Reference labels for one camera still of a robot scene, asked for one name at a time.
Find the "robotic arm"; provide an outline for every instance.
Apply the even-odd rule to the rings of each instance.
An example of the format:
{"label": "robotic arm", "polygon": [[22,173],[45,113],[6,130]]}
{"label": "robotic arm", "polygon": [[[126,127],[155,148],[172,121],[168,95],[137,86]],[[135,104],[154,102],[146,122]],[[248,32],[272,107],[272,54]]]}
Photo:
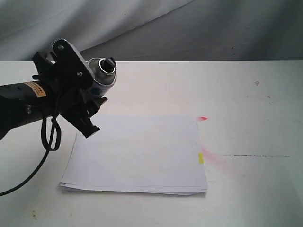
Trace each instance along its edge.
{"label": "robotic arm", "polygon": [[[42,120],[41,139],[45,157],[35,171],[20,185],[0,196],[11,193],[28,182],[45,161],[48,152],[57,150],[61,129],[56,121],[60,114],[86,138],[99,128],[92,124],[93,116],[107,101],[104,94],[116,82],[116,63],[113,58],[93,58],[87,63],[76,48],[65,39],[52,43],[51,55],[55,64],[44,53],[37,52],[32,60],[38,75],[35,81],[0,86],[0,139],[9,130]],[[52,116],[49,141],[46,138],[46,118]],[[56,130],[56,143],[51,148]]]}

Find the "yellow paint mark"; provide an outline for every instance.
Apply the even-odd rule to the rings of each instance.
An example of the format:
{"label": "yellow paint mark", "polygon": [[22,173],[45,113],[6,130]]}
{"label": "yellow paint mark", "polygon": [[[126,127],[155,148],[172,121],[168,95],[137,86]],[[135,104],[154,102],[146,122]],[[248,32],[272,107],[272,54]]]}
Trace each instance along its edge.
{"label": "yellow paint mark", "polygon": [[203,164],[203,154],[199,153],[198,155],[199,155],[199,163]]}

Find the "black cable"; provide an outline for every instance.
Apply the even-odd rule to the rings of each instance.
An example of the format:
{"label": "black cable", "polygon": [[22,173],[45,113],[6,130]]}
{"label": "black cable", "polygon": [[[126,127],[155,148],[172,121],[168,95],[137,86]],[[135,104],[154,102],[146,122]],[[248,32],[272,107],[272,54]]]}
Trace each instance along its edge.
{"label": "black cable", "polygon": [[[52,117],[52,128],[51,128],[51,135],[50,135],[49,142],[48,142],[48,148],[46,149],[45,154],[44,154],[42,160],[40,161],[40,163],[36,167],[36,169],[31,173],[31,175],[28,176],[28,178],[26,178],[23,182],[21,182],[20,184],[18,184],[16,187],[13,187],[13,188],[11,188],[11,189],[9,189],[7,191],[4,191],[4,192],[0,192],[0,197],[3,196],[3,195],[10,194],[10,193],[18,190],[23,185],[25,185],[27,182],[29,182],[33,178],[33,176],[39,171],[39,169],[41,168],[41,166],[45,162],[45,160],[46,160],[46,158],[47,158],[50,150],[52,150],[51,146],[52,146],[52,142],[53,142],[53,135],[54,135],[54,132],[55,132],[56,124],[58,124],[57,121],[56,121],[56,118],[58,116],[59,97],[60,97],[60,93],[57,96],[57,100],[56,100],[56,104],[55,104],[55,110],[54,110],[54,114],[53,114],[53,117]],[[46,121],[46,116],[43,114],[43,121],[44,120]]]}

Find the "sticker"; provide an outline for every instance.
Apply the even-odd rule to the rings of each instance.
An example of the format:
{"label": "sticker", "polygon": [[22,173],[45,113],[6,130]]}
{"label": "sticker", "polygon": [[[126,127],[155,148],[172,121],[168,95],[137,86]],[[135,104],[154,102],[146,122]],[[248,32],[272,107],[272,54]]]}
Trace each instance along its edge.
{"label": "sticker", "polygon": [[198,155],[199,155],[199,163],[203,164],[203,154],[199,153]]}
{"label": "sticker", "polygon": [[35,83],[35,82],[26,82],[24,84],[28,85],[34,91],[37,98],[42,98],[42,97],[46,96],[46,93],[43,90],[43,88],[40,85],[38,85],[37,83]]}

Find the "black line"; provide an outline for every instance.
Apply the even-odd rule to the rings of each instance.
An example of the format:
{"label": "black line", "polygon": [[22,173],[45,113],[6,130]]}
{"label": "black line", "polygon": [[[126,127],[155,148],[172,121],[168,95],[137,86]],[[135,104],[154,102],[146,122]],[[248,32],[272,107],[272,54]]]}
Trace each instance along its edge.
{"label": "black line", "polygon": [[221,156],[242,156],[242,157],[290,157],[290,155],[221,155]]}

